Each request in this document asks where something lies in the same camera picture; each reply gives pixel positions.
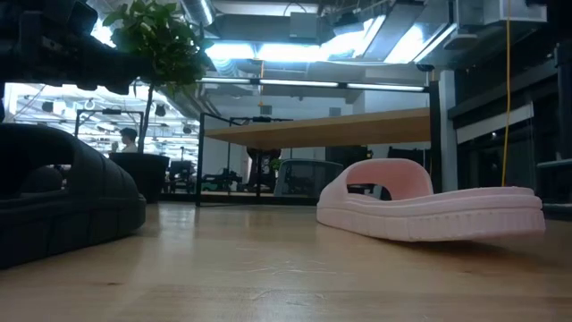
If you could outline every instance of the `green leaves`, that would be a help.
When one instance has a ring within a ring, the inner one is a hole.
[[[131,4],[130,14],[144,13],[146,9],[147,9],[147,6],[143,2],[143,0],[135,0]]]
[[[182,21],[177,4],[158,4],[155,0],[134,0],[124,4],[104,20],[109,26],[117,21],[122,25],[114,30],[112,41],[117,49],[148,58],[154,73],[149,81],[164,84],[171,96],[178,90],[195,86],[205,75],[210,59],[205,50],[213,42],[195,34],[190,23]]]
[[[177,4],[176,3],[175,4],[166,4],[164,7],[165,7],[165,9],[167,9],[167,11],[169,13],[174,13],[175,11],[177,11]]]

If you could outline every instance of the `pink slide sandal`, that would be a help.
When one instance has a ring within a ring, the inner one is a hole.
[[[348,184],[385,187],[391,201],[348,193]],[[433,194],[431,178],[407,159],[358,162],[320,196],[318,222],[406,242],[473,240],[544,232],[542,202],[527,188],[480,188]]]

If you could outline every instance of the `fluorescent light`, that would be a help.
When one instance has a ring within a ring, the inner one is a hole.
[[[385,17],[386,17],[385,15],[381,15],[375,18],[375,20],[373,21],[373,23],[371,23],[369,28],[366,26],[366,24],[369,21],[371,21],[371,19],[369,21],[364,22],[364,29],[367,31],[361,43],[357,47],[355,47],[353,58],[361,56],[366,52],[369,45],[371,45],[372,41],[374,41],[375,35],[377,35],[377,32],[382,27],[383,22],[385,21]]]
[[[235,78],[224,78],[224,77],[203,77],[201,80],[197,80],[200,83],[210,83],[210,84],[250,84],[249,79],[235,79]]]
[[[111,41],[111,36],[113,33],[109,29],[109,27],[104,27],[103,22],[101,20],[97,20],[96,26],[91,31],[91,36],[102,43],[115,48],[115,44]]]
[[[425,48],[424,51],[421,52],[415,59],[413,60],[415,63],[419,63],[423,58],[425,58],[429,53],[434,51],[434,49],[443,42],[455,29],[457,28],[457,23],[451,24],[433,43],[431,43],[428,47]]]
[[[397,90],[397,91],[422,92],[425,88],[423,86],[349,83],[348,89],[373,89],[373,90]]]
[[[250,44],[217,43],[206,50],[211,59],[252,59],[255,57]]]
[[[423,50],[423,31],[419,26],[413,25],[401,37],[390,54],[385,58],[387,64],[407,64]]]
[[[327,60],[327,55],[318,45],[264,44],[258,58],[268,62],[317,62]]]
[[[322,88],[338,87],[338,83],[333,81],[307,81],[307,80],[260,80],[260,85],[310,86],[310,87],[322,87]]]

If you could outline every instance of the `wooden table surface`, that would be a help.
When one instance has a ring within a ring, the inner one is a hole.
[[[431,140],[428,107],[207,129],[205,136],[261,149]]]
[[[161,204],[120,241],[0,271],[0,321],[571,321],[572,224],[381,241],[314,208]]]

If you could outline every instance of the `black plant pot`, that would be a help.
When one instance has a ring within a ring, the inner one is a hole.
[[[164,186],[169,157],[143,153],[111,153],[109,158],[133,177],[147,204],[157,202]]]

